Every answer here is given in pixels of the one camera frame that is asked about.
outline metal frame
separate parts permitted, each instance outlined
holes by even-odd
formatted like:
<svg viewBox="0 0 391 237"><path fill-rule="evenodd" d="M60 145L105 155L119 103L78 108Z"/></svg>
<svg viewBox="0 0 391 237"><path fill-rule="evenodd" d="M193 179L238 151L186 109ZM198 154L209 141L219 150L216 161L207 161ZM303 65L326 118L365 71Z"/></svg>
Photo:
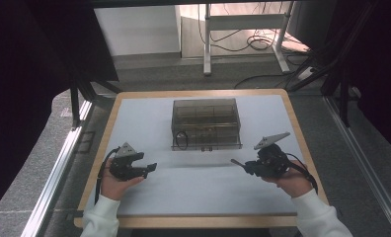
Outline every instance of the metal frame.
<svg viewBox="0 0 391 237"><path fill-rule="evenodd" d="M326 103L338 129L340 130L344 140L347 142L348 147L350 148L352 155L361 170L363 176L367 180L368 184L371 187L376 199L378 200L381 208L386 214L387 219L391 224L391 196L384 188L377 174L373 170L371 164L369 163L365 153L362 151L358 142L356 141L352 131L344 125L340 117L338 116L338 108L333 99L324 97L324 102Z"/></svg>
<svg viewBox="0 0 391 237"><path fill-rule="evenodd" d="M205 43L204 43L204 67L203 73L211 74L210 32L227 30L250 29L280 29L278 39L273 43L273 50L282 73L290 72L290 69L282 56L281 45L290 20L294 1L290 2L287 12L284 14L266 15L239 15L239 16L210 16L210 6L205 4Z"/></svg>
<svg viewBox="0 0 391 237"><path fill-rule="evenodd" d="M88 112L92 107L92 103L85 101L80 110L80 120L86 119ZM54 193L56 192L57 186L60 183L62 175L65 171L66 165L69 162L73 148L79 138L82 126L79 125L76 129L72 129L63 144L63 147L57 157L56 163L47 179L47 182L42 189L39 200L36 203L35 208L30 215L30 218L24 228L22 237L34 237L38 234L41 228L42 222L44 221L45 215L47 214L48 207L52 201Z"/></svg>

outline gray floor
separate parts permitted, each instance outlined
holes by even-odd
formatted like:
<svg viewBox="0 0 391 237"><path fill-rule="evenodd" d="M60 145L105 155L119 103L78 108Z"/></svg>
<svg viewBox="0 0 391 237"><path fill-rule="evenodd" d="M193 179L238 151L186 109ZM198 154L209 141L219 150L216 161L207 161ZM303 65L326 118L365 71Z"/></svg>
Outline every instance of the gray floor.
<svg viewBox="0 0 391 237"><path fill-rule="evenodd" d="M248 77L280 74L273 56L215 58L210 77L202 75L200 59L181 60L176 55L119 57L116 58L116 67L120 81L113 84L124 91L233 89ZM281 87L284 78L259 77L237 89ZM391 236L391 224L319 95L321 83L317 81L290 94L290 100L330 204L339 210L340 220L354 236ZM79 236L81 233L72 219L78 214L76 207L115 97L97 84L94 87L99 96L93 101L89 118L84 121L81 139L50 204L39 236ZM350 102L349 108L352 131L391 195L391 146L362 115L356 102ZM66 109L70 110L68 91L54 99L45 130L25 167L0 202L0 236L21 235L70 130L71 117ZM122 229L118 236L127 236L129 232ZM293 236L294 233L294 228L272 229L273 236Z"/></svg>

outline white wall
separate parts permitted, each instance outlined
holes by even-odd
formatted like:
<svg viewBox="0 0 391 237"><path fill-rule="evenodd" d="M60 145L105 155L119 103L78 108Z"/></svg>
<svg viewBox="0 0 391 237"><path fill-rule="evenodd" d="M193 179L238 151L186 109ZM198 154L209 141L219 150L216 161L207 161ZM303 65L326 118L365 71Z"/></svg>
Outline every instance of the white wall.
<svg viewBox="0 0 391 237"><path fill-rule="evenodd" d="M178 6L103 8L95 14L112 56L181 51Z"/></svg>

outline aluminum rail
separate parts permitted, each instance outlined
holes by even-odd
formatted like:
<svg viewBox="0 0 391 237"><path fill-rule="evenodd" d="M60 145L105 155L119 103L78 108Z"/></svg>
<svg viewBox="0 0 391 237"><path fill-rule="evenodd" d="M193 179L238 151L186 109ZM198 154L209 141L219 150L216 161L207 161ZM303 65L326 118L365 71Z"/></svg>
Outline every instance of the aluminum rail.
<svg viewBox="0 0 391 237"><path fill-rule="evenodd" d="M344 125L338 116L338 107L335 104L334 100L328 97L324 97L324 102L327 104L328 109L336 122L338 129L340 130L342 136L347 142L348 147L352 152L359 169L366 178L368 184L370 185L371 190L373 191L376 199L378 200L380 206L382 207L384 213L386 214L387 219L391 224L391 196L384 188L371 164L369 163L367 156L362 151L357 140L355 139L352 131Z"/></svg>
<svg viewBox="0 0 391 237"><path fill-rule="evenodd" d="M57 157L57 160L51 170L51 173L44 185L44 188L39 196L39 200L36 203L35 208L30 215L30 218L24 228L22 237L34 237L38 234L39 229L43 223L45 215L47 214L48 207L52 201L53 195L56 192L57 186L65 171L66 165L69 162L73 148L79 138L82 130L83 121L86 119L88 112L92 107L92 103L85 101L80 110L81 123L76 129L72 129L63 144L63 147Z"/></svg>

